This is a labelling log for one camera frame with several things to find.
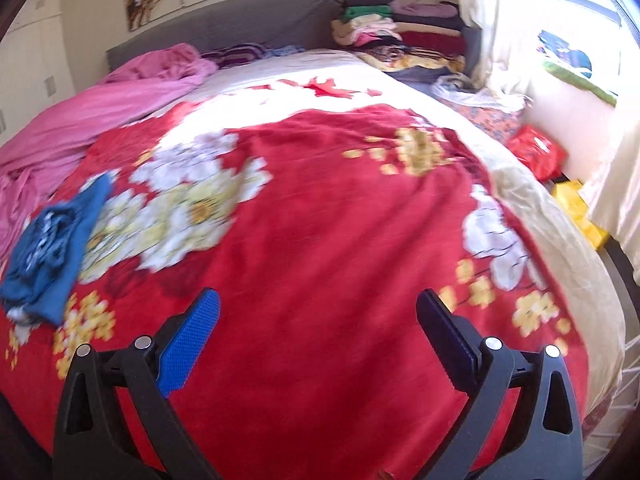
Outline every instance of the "yellow bag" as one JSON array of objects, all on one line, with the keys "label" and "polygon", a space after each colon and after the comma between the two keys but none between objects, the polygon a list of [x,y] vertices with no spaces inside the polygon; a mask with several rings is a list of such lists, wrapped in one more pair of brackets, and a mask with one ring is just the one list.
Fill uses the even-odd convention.
[{"label": "yellow bag", "polygon": [[580,182],[571,180],[556,184],[552,194],[560,207],[572,218],[576,227],[586,236],[593,248],[598,250],[609,238],[609,233],[592,224],[587,218],[586,215],[589,207],[580,195],[578,195],[578,191],[581,188],[582,184],[580,184]]}]

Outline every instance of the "red plastic bag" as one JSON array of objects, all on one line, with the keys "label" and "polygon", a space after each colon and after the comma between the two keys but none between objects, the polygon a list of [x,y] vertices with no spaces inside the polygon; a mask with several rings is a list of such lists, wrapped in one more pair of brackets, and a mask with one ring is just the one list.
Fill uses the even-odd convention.
[{"label": "red plastic bag", "polygon": [[525,124],[505,146],[540,182],[561,175],[566,151],[560,144]]}]

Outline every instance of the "headboard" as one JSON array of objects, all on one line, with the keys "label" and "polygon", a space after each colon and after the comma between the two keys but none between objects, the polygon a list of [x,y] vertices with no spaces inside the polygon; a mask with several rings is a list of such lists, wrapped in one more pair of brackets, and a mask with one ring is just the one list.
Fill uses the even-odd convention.
[{"label": "headboard", "polygon": [[330,22],[341,11],[340,0],[225,0],[151,27],[109,50],[107,58],[115,70],[145,52],[176,43],[190,43],[200,52],[239,43],[335,48]]}]

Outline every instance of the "white curtain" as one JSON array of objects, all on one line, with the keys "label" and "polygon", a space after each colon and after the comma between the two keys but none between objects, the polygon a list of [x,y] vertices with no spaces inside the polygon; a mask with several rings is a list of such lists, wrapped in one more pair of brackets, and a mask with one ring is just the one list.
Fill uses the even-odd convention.
[{"label": "white curtain", "polygon": [[476,86],[495,92],[525,93],[536,63],[543,0],[460,0],[462,19],[482,28]]},{"label": "white curtain", "polygon": [[620,97],[603,161],[580,195],[589,218],[622,247],[640,284],[640,49],[628,36],[621,52]]}]

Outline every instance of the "metal screw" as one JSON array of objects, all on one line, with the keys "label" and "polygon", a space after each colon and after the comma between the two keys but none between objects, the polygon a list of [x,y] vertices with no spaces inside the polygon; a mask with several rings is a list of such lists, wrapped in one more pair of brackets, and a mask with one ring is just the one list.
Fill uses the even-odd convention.
[{"label": "metal screw", "polygon": [[502,348],[502,341],[500,341],[497,337],[488,337],[484,340],[484,344],[491,350],[499,350],[500,348]]},{"label": "metal screw", "polygon": [[560,357],[560,349],[556,345],[545,346],[545,352],[549,357]]},{"label": "metal screw", "polygon": [[91,347],[87,344],[83,344],[76,349],[76,355],[78,357],[84,357],[85,355],[89,355],[90,351],[91,351]]},{"label": "metal screw", "polygon": [[136,339],[135,346],[138,350],[144,350],[151,346],[151,338],[148,335],[140,336]]}]

